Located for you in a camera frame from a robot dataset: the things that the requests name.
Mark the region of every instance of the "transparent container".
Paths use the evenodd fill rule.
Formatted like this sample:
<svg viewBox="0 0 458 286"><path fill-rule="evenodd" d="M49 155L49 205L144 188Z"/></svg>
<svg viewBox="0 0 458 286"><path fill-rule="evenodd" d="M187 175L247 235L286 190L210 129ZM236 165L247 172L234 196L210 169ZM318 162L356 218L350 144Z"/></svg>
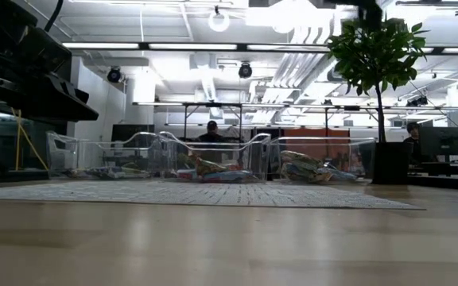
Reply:
<svg viewBox="0 0 458 286"><path fill-rule="evenodd" d="M271 141L274 179L302 183L355 182L372 178L375 139L362 137L279 137Z"/></svg>
<svg viewBox="0 0 458 286"><path fill-rule="evenodd" d="M150 179L164 170L162 142L154 133L96 142L48 132L47 147L51 179Z"/></svg>
<svg viewBox="0 0 458 286"><path fill-rule="evenodd" d="M161 132L167 150L166 178L221 183L265 181L270 135L261 133L248 142L183 142Z"/></svg>

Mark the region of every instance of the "tree trunk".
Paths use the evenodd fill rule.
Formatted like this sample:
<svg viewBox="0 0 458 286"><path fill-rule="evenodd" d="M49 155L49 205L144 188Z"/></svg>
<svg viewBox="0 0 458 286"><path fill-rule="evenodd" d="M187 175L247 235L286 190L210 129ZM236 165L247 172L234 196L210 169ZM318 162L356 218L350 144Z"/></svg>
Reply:
<svg viewBox="0 0 458 286"><path fill-rule="evenodd" d="M378 137L379 142L386 143L385 135L385 115L382 112L381 90L379 89L379 80L375 84L375 92L378 94Z"/></svg>

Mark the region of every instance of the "black pot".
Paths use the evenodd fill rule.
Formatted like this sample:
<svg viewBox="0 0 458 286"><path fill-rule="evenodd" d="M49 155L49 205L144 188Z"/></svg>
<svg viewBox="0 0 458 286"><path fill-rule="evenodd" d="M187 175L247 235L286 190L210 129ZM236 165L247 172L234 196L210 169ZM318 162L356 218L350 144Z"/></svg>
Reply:
<svg viewBox="0 0 458 286"><path fill-rule="evenodd" d="M407 184L413 143L377 143L374 156L373 184Z"/></svg>

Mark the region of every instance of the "yellow cable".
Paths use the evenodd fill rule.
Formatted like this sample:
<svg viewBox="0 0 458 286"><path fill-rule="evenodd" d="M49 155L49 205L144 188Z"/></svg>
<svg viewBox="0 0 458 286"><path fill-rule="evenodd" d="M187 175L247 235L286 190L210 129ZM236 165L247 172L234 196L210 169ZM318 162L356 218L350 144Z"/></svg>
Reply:
<svg viewBox="0 0 458 286"><path fill-rule="evenodd" d="M19 170L19 156L21 155L21 128L20 126L21 126L21 111L19 110L19 117L17 118L17 153L15 155L15 171Z"/></svg>
<svg viewBox="0 0 458 286"><path fill-rule="evenodd" d="M31 140L29 139L28 137L28 134L26 133L24 127L22 127L21 123L20 122L17 122L17 124L19 125L19 130L22 131L22 134L24 134L24 138L28 141L29 143L29 146L31 146L31 149L33 150L33 152L35 153L35 156L37 156L38 160L41 162L41 164L44 166L45 170L48 171L49 168L47 168L47 164L41 159L40 155L38 154L37 150L35 149L35 146L33 145L33 143L31 143Z"/></svg>

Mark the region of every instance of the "area rug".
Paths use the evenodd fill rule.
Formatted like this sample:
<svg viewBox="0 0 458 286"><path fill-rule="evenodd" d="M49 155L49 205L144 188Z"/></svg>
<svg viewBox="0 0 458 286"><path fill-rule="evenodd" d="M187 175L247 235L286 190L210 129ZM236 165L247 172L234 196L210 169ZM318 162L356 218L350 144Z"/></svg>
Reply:
<svg viewBox="0 0 458 286"><path fill-rule="evenodd" d="M80 181L2 187L0 199L157 203L240 207L419 210L406 203L334 187L289 184L190 184L163 181Z"/></svg>

